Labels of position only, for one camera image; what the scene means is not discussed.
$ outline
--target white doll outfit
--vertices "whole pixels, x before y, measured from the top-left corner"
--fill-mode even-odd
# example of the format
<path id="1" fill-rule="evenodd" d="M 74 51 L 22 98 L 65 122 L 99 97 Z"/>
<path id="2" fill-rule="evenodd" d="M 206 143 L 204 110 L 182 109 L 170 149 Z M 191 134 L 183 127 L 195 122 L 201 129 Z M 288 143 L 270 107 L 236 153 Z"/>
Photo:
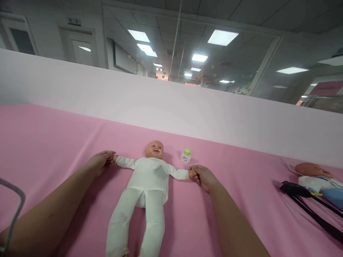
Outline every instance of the white doll outfit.
<path id="1" fill-rule="evenodd" d="M 343 184 L 327 177 L 309 177 L 302 176 L 298 180 L 299 185 L 311 190 L 314 193 L 320 193 L 322 190 L 331 188 L 343 188 Z"/>
<path id="2" fill-rule="evenodd" d="M 128 253 L 129 223 L 135 206 L 146 210 L 146 229 L 139 256 L 158 257 L 164 235 L 163 205 L 168 200 L 169 175 L 177 180 L 186 180 L 189 178 L 188 170 L 176 170 L 153 157 L 136 161 L 119 156 L 116 164 L 134 172 L 108 226 L 106 257 L 122 257 Z"/>

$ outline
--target doll head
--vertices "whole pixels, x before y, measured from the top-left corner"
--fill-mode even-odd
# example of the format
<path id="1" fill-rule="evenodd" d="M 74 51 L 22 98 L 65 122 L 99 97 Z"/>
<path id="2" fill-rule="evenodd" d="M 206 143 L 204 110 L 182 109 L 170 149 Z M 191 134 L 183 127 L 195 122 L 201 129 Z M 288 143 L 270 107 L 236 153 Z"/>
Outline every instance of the doll head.
<path id="1" fill-rule="evenodd" d="M 295 171 L 303 176 L 316 176 L 333 178 L 333 175 L 321 168 L 319 165 L 309 162 L 303 162 L 295 166 Z"/>
<path id="2" fill-rule="evenodd" d="M 151 157 L 155 157 L 158 159 L 162 159 L 163 158 L 163 144 L 160 141 L 151 141 L 145 148 L 144 150 L 145 153 L 145 157 L 146 158 L 151 158 Z"/>

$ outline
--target pink sheet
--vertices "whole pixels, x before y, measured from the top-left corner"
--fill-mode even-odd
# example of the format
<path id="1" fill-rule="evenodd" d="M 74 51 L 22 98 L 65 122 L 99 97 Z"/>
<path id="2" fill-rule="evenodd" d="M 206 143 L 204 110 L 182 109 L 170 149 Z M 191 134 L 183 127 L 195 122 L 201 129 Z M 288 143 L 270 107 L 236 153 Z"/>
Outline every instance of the pink sheet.
<path id="1" fill-rule="evenodd" d="M 26 193 L 22 214 L 93 154 L 106 149 L 141 158 L 146 143 L 156 139 L 164 144 L 165 161 L 176 168 L 188 167 L 179 156 L 190 148 L 190 164 L 213 171 L 272 256 L 342 254 L 343 246 L 276 188 L 279 182 L 296 182 L 298 177 L 278 156 L 34 105 L 0 106 L 0 120 L 0 177 Z M 326 168 L 343 177 L 342 170 Z M 56 256 L 105 256 L 108 222 L 130 175 L 130 170 L 113 166 L 92 184 Z M 169 183 L 160 256 L 220 256 L 209 196 L 191 181 L 170 178 Z M 1 230 L 18 202 L 15 193 L 0 187 Z M 339 217 L 306 202 L 343 231 Z M 143 238 L 144 212 L 136 208 L 130 223 L 132 256 L 138 255 Z"/>

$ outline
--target green bottle cap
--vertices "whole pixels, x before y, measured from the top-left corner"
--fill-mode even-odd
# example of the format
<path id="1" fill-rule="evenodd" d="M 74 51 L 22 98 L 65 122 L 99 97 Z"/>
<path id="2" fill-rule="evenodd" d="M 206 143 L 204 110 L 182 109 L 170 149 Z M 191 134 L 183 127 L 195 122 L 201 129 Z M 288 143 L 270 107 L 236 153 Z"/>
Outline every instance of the green bottle cap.
<path id="1" fill-rule="evenodd" d="M 189 156 L 189 155 L 190 155 L 190 149 L 188 149 L 188 148 L 185 149 L 184 154 L 187 155 L 187 156 Z"/>

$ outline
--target gray cord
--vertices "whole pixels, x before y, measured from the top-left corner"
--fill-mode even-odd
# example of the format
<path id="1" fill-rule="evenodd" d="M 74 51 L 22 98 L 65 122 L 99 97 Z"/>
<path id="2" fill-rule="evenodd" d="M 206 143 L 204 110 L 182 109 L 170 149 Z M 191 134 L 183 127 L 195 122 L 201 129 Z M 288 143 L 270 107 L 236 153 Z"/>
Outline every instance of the gray cord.
<path id="1" fill-rule="evenodd" d="M 8 187 L 9 189 L 11 189 L 14 192 L 16 192 L 19 195 L 19 197 L 20 197 L 20 203 L 19 203 L 18 209 L 15 212 L 15 214 L 13 216 L 13 219 L 11 221 L 11 224 L 9 226 L 9 230 L 8 230 L 5 246 L 0 246 L 0 253 L 4 253 L 8 249 L 9 245 L 10 245 L 15 222 L 17 221 L 19 213 L 20 213 L 21 209 L 24 206 L 25 194 L 24 194 L 24 192 L 19 187 L 16 187 L 15 185 L 11 184 L 10 182 L 8 182 L 6 180 L 3 180 L 2 178 L 0 178 L 0 185 Z"/>

